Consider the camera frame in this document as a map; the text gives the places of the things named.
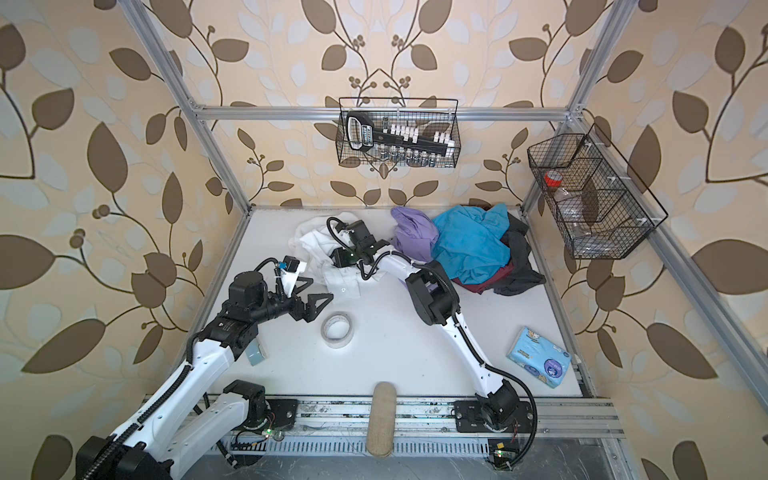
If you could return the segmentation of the white cloth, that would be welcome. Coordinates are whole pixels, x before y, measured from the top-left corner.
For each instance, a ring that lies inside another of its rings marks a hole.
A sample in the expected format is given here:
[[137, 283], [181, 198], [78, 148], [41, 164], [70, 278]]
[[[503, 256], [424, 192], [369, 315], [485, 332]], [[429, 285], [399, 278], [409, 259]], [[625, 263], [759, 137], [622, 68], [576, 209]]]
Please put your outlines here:
[[334, 266], [331, 253], [340, 245], [330, 235], [326, 220], [327, 216], [318, 216], [301, 223], [288, 247], [292, 256], [307, 263], [305, 272], [334, 295], [334, 303], [349, 303], [361, 297], [364, 281], [357, 266]]

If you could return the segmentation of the purple cloth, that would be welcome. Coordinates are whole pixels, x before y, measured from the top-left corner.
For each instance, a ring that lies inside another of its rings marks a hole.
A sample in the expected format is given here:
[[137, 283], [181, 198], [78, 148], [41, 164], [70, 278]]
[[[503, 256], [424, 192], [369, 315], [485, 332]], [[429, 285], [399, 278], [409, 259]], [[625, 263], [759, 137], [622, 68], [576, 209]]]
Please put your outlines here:
[[439, 231], [432, 220], [422, 211], [397, 206], [390, 214], [396, 222], [393, 247], [411, 259], [429, 262], [432, 249], [439, 238]]

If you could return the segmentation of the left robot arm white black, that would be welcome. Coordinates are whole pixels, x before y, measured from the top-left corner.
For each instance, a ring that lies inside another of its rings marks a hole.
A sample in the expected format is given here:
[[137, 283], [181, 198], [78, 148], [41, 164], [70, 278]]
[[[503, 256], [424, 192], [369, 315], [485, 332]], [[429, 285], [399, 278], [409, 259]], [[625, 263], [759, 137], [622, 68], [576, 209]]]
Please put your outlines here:
[[198, 403], [243, 355], [259, 326], [288, 315], [310, 323], [333, 300], [331, 293], [300, 294], [312, 285], [299, 276], [285, 290], [284, 270], [269, 287], [257, 270], [236, 275], [215, 319], [188, 342], [185, 358], [160, 389], [109, 436], [93, 436], [75, 458], [78, 479], [180, 479], [232, 430], [270, 434], [281, 415], [262, 385], [234, 380], [204, 410]]

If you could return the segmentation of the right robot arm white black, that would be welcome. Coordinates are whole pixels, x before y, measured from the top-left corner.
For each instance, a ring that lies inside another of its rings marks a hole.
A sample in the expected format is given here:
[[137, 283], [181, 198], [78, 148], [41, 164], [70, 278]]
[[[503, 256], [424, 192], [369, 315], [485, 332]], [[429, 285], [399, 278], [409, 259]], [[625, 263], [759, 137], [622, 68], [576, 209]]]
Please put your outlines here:
[[[475, 385], [476, 417], [484, 429], [509, 434], [516, 445], [493, 450], [491, 464], [511, 471], [531, 450], [538, 432], [538, 409], [530, 388], [517, 376], [493, 366], [476, 344], [466, 323], [460, 297], [443, 267], [433, 260], [414, 260], [389, 242], [376, 239], [361, 220], [351, 223], [330, 216], [325, 221], [338, 244], [331, 258], [337, 268], [355, 267], [362, 280], [385, 272], [402, 281], [418, 317], [439, 327], [463, 359]], [[527, 436], [519, 443], [519, 435]]]

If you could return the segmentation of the teal cloth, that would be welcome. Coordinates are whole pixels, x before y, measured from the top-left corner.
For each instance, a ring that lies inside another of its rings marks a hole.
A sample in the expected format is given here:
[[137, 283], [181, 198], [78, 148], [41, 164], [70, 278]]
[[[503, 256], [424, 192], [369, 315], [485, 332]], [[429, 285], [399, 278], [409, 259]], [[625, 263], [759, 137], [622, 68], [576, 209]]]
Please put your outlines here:
[[477, 285], [490, 280], [510, 260], [510, 249], [502, 241], [510, 227], [507, 207], [489, 210], [455, 206], [433, 219], [438, 239], [432, 257], [450, 279]]

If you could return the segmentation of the maroon cloth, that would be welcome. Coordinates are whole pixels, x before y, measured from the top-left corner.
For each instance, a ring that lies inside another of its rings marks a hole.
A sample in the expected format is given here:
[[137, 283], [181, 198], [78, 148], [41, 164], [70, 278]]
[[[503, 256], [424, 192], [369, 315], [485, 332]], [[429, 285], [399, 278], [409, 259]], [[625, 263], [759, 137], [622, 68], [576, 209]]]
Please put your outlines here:
[[510, 251], [501, 237], [509, 227], [508, 214], [505, 204], [487, 210], [476, 206], [457, 209], [453, 220], [458, 232], [452, 237], [457, 255], [454, 279], [466, 286], [481, 285], [507, 266]]

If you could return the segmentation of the black cloth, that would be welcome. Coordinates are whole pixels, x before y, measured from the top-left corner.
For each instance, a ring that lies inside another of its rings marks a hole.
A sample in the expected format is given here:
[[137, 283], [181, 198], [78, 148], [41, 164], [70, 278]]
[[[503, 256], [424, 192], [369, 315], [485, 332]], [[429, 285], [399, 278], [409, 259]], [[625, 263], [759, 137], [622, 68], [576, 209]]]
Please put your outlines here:
[[492, 291], [501, 296], [520, 295], [536, 286], [546, 283], [544, 275], [533, 268], [530, 262], [532, 253], [526, 235], [529, 226], [521, 220], [508, 214], [509, 227], [501, 237], [501, 243], [510, 251], [507, 264], [508, 273], [492, 284]]

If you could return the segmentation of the clear tape roll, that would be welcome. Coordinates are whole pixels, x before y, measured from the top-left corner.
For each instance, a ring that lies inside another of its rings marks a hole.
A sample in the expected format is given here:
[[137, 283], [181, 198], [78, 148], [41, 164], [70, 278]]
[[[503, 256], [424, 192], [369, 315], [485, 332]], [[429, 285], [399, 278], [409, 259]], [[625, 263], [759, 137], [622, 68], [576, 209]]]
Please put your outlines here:
[[354, 325], [352, 320], [343, 313], [336, 313], [326, 318], [321, 325], [321, 336], [331, 349], [342, 349], [352, 340]]

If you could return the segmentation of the small grey block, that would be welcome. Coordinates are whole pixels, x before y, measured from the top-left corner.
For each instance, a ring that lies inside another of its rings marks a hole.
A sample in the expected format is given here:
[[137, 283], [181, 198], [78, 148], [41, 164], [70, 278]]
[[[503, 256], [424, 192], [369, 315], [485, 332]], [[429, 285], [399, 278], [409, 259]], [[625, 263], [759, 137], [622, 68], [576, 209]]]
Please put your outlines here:
[[256, 366], [262, 363], [266, 359], [266, 356], [262, 350], [262, 347], [256, 339], [254, 339], [248, 345], [248, 347], [244, 351], [244, 354], [246, 355], [251, 366]]

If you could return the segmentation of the black tool with white bits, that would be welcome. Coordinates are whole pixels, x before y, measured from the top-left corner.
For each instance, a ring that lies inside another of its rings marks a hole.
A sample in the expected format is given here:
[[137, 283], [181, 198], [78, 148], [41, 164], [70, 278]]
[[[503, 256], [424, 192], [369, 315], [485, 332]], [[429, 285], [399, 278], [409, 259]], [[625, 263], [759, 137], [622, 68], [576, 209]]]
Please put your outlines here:
[[348, 110], [339, 114], [337, 146], [363, 156], [399, 160], [454, 158], [461, 140], [455, 115], [415, 110]]

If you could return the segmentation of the beige cork roller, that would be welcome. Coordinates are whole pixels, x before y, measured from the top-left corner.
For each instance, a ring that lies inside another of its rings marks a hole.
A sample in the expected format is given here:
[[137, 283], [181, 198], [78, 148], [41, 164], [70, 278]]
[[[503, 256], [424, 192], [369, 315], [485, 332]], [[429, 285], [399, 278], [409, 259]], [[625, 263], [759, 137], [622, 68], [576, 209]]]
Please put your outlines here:
[[366, 451], [384, 458], [394, 450], [397, 391], [390, 382], [379, 382], [373, 392], [366, 435]]

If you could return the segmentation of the red capped clear bottle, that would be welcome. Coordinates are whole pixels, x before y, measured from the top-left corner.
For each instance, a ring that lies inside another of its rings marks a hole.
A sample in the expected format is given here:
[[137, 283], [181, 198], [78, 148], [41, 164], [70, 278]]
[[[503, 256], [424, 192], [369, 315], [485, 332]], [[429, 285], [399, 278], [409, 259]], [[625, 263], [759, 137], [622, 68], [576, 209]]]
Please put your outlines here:
[[546, 190], [555, 205], [563, 212], [574, 212], [578, 208], [577, 196], [564, 185], [564, 176], [560, 171], [548, 170], [544, 175]]

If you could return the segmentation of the blue tissue pack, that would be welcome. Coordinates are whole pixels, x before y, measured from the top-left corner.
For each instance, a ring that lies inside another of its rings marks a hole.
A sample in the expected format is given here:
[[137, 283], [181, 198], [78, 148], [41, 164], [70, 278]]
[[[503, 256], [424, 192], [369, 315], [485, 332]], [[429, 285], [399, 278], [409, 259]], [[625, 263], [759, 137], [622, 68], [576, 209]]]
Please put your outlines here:
[[556, 388], [564, 381], [573, 356], [548, 338], [523, 327], [507, 358], [550, 388]]

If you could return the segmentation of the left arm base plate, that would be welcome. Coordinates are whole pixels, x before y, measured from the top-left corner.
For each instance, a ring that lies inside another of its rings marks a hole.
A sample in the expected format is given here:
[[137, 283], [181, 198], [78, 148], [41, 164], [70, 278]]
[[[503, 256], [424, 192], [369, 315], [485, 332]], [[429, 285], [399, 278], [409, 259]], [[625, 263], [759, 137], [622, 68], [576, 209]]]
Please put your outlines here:
[[247, 399], [246, 418], [235, 431], [266, 434], [268, 430], [291, 430], [298, 406], [299, 401], [294, 398]]

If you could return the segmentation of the aluminium front rail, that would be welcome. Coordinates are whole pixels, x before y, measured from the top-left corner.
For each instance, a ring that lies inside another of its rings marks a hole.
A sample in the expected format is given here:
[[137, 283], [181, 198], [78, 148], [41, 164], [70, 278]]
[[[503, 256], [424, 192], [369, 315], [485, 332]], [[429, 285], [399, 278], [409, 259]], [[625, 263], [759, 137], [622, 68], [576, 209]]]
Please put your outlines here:
[[282, 436], [364, 438], [372, 431], [394, 437], [512, 437], [524, 439], [624, 439], [624, 428], [607, 399], [538, 397], [537, 412], [516, 412], [510, 426], [485, 426], [472, 397], [297, 396], [297, 407], [278, 413], [271, 427]]

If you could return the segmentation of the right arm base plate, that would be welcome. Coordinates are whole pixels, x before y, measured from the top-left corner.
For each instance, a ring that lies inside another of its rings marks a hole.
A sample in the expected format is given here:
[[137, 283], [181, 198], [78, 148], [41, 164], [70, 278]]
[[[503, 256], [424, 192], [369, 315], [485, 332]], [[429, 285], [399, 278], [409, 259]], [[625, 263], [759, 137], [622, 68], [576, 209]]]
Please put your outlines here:
[[531, 404], [526, 401], [520, 402], [504, 420], [477, 399], [455, 401], [452, 412], [459, 433], [530, 433], [533, 428], [534, 415]]

